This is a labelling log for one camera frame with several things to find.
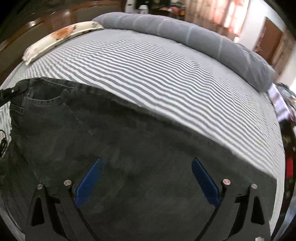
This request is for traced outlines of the black denim pants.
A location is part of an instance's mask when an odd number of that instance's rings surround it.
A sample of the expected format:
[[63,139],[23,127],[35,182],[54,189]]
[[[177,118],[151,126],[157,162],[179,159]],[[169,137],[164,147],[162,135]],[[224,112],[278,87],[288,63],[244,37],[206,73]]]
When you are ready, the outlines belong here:
[[196,240],[215,210],[193,172],[198,159],[222,189],[224,178],[255,183],[271,216],[276,182],[224,146],[105,90],[31,78],[8,102],[11,141],[1,159],[8,226],[26,236],[38,184],[82,181],[97,159],[102,175],[80,211],[99,240]]

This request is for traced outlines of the dark wooden headboard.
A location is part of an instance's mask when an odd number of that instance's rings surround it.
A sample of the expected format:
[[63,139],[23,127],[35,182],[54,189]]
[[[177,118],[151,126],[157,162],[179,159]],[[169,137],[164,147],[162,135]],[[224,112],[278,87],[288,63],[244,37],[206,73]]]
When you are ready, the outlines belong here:
[[21,62],[27,47],[58,29],[112,11],[124,11],[126,1],[48,1],[48,10],[39,18],[20,25],[13,20],[11,26],[18,29],[1,42],[1,83]]

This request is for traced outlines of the floral white pillow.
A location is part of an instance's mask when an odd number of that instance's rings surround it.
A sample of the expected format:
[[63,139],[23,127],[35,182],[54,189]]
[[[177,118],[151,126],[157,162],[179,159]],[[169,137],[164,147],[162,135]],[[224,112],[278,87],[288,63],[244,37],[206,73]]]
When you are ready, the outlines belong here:
[[79,22],[63,27],[30,45],[24,51],[22,60],[26,65],[30,65],[44,54],[75,37],[103,29],[100,23],[94,21]]

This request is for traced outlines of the lilac cloth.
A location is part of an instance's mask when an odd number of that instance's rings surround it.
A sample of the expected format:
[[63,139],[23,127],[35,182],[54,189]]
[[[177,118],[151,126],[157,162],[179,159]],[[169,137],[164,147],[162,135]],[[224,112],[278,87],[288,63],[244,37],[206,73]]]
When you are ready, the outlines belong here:
[[269,99],[271,100],[271,103],[273,104],[278,122],[289,120],[290,111],[282,95],[276,88],[276,85],[272,84],[270,88],[267,90],[267,93],[269,95]]

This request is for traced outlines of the grey white striped bedsheet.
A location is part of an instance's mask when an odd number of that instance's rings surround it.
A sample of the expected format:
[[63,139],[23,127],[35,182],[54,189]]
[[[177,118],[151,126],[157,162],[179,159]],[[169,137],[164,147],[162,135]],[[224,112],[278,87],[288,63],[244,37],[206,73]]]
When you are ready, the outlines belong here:
[[[285,152],[267,91],[257,91],[225,65],[181,43],[120,29],[84,34],[30,65],[21,63],[1,89],[31,78],[105,90],[224,146],[275,180],[273,233],[284,192]],[[11,137],[9,106],[1,106],[1,127]]]

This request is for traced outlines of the grey rolled duvet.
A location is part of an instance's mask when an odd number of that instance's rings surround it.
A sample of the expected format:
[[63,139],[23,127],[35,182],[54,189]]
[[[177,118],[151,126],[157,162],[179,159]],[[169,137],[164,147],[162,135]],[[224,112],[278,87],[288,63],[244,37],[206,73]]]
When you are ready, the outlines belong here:
[[131,30],[181,43],[225,65],[257,91],[266,92],[273,83],[275,71],[259,54],[193,23],[122,12],[106,13],[93,21],[108,29]]

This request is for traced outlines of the brown wooden door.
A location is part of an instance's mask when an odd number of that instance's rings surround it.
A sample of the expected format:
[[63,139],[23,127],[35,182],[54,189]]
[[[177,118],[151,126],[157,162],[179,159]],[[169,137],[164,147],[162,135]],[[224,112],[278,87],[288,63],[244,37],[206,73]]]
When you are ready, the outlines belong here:
[[269,19],[265,18],[259,38],[253,51],[264,58],[270,65],[278,48],[282,31]]

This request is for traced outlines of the pink patterned curtain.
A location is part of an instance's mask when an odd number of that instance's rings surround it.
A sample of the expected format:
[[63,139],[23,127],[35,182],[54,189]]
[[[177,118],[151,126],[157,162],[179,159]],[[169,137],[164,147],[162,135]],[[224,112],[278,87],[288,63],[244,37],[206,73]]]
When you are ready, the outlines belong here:
[[185,21],[234,40],[240,35],[249,3],[248,0],[186,1]]

